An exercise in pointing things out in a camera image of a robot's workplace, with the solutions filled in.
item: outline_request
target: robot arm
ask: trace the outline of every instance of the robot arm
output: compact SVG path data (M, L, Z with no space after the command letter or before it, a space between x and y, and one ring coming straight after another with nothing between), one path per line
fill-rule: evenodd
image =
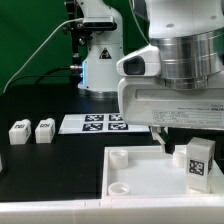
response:
M127 123L224 128L222 7L221 0L146 0L150 45L117 63Z
M116 63L123 55L123 23L118 11L103 0L74 0L83 19L76 24L81 33L79 44L87 44L88 56L82 62L82 78L78 88L93 97L117 97L120 76Z

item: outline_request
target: black tabletop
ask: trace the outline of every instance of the black tabletop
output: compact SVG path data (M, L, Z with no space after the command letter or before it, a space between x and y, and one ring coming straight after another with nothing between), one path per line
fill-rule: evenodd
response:
M53 118L58 132L65 114L118 113L117 100L80 96L69 85L22 85L0 97L0 202L95 199L101 197L104 148L150 145L149 133L56 134L36 144L40 120ZM29 119L32 136L10 146L15 121Z

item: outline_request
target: small white block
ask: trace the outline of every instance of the small white block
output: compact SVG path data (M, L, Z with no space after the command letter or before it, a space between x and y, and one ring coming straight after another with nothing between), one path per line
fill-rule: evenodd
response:
M185 168L186 152L173 153L173 165L178 168Z
M193 138L187 145L185 181L190 188L208 192L215 142Z
M31 134L31 123L29 120L16 121L9 131L11 145L25 144Z
M35 130L36 143L51 143L55 134L55 121L51 118L41 120Z

